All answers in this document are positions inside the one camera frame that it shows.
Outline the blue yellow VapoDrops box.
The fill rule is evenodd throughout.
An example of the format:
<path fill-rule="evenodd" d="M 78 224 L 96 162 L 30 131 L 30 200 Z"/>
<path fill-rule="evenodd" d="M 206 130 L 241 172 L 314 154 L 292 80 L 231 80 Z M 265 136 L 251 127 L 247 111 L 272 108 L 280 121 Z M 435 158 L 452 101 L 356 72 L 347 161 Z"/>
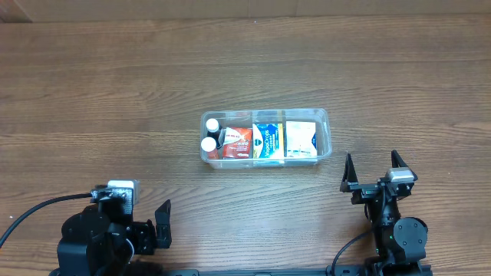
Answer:
<path fill-rule="evenodd" d="M 252 138 L 254 159 L 283 159 L 285 157 L 282 123 L 254 123 Z"/>

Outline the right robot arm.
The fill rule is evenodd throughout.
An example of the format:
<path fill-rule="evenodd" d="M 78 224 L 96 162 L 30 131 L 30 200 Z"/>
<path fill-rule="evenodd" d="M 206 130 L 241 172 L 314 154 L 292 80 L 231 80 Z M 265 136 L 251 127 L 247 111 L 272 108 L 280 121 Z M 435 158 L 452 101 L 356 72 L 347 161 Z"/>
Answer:
<path fill-rule="evenodd" d="M 364 206 L 371 228 L 344 245 L 327 268 L 329 275 L 425 276 L 431 266 L 422 265 L 426 257 L 427 224 L 415 217 L 403 218 L 398 202 L 411 195 L 417 175 L 396 150 L 391 152 L 391 168 L 372 184 L 360 184 L 351 155 L 346 156 L 340 191 L 352 194 L 351 203 Z M 339 265 L 341 254 L 355 242 L 374 236 L 377 255 L 363 264 Z"/>

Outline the orange bottle white cap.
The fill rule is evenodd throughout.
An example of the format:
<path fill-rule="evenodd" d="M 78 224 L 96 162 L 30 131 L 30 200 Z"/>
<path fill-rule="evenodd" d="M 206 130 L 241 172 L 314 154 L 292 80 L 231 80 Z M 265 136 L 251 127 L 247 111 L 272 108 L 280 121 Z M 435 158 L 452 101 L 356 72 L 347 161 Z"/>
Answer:
<path fill-rule="evenodd" d="M 205 137 L 201 141 L 201 149 L 206 154 L 208 159 L 219 159 L 216 140 L 212 137 Z"/>

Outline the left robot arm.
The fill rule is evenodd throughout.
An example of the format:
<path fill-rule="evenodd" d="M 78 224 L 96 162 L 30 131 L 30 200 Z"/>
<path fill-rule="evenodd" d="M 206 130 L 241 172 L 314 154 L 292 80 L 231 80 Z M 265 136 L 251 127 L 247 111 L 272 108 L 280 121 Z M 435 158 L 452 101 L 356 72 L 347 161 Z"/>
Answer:
<path fill-rule="evenodd" d="M 170 211 L 171 202 L 166 200 L 155 211 L 154 221 L 135 222 L 132 202 L 95 200 L 62 225 L 57 247 L 59 267 L 49 275 L 164 275 L 161 265 L 133 258 L 170 247 Z"/>

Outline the red medicine box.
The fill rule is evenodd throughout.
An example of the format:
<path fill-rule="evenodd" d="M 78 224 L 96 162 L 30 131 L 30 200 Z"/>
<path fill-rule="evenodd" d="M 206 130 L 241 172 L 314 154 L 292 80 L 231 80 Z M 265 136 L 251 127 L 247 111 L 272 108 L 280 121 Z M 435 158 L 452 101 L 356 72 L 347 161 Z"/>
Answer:
<path fill-rule="evenodd" d="M 252 142 L 252 129 L 227 127 L 223 141 L 224 159 L 248 159 Z"/>

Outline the white blue medicine box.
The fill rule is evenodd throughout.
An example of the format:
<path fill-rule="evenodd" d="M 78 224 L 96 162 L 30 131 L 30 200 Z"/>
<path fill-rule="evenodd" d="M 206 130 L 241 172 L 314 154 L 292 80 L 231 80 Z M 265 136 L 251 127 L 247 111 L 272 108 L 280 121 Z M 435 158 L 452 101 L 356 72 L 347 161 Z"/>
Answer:
<path fill-rule="evenodd" d="M 315 122 L 286 122 L 286 156 L 308 158 L 317 156 Z"/>

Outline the black bottle white cap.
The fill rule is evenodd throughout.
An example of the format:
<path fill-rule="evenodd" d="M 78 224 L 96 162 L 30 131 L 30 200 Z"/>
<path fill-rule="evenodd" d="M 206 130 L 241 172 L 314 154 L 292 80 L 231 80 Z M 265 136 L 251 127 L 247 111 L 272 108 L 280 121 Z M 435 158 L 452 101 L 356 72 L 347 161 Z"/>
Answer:
<path fill-rule="evenodd" d="M 206 131 L 206 135 L 216 141 L 216 148 L 220 149 L 222 147 L 223 128 L 219 121 L 215 118 L 208 119 L 206 121 Z"/>

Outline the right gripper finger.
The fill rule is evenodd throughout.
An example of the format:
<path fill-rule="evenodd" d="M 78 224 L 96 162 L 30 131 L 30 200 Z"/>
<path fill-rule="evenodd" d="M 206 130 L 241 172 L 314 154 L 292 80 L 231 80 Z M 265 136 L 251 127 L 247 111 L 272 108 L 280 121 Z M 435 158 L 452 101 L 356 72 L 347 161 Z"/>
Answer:
<path fill-rule="evenodd" d="M 346 155 L 344 174 L 341 180 L 340 191 L 351 193 L 361 191 L 361 187 L 358 182 L 358 177 L 350 153 Z"/>
<path fill-rule="evenodd" d="M 406 163 L 395 149 L 393 149 L 390 153 L 391 157 L 391 167 L 392 168 L 402 168 L 406 166 Z"/>

